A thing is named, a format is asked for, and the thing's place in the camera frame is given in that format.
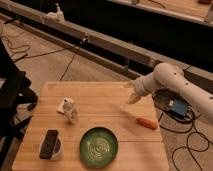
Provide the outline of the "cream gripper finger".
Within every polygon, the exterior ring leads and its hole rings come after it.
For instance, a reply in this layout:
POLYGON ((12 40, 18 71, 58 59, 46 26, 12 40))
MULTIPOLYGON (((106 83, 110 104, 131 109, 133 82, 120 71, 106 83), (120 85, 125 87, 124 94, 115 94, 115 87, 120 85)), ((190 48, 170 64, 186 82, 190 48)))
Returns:
POLYGON ((135 104, 137 103, 139 100, 141 99, 141 97, 135 93, 132 93, 129 97, 129 99, 127 100, 127 104, 135 104))
POLYGON ((124 88, 132 88, 134 86, 134 81, 129 81, 123 85, 124 88))

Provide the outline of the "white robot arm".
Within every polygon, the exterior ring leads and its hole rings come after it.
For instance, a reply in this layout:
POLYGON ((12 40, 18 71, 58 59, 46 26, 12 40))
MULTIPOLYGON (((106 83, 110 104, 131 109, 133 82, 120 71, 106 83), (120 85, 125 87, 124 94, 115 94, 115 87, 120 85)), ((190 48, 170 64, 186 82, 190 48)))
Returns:
POLYGON ((173 90, 213 125, 213 94, 187 80, 183 70, 173 64, 159 63, 151 73, 127 82, 125 87, 133 89, 127 100, 128 104, 137 103, 142 97, 158 89, 173 90))

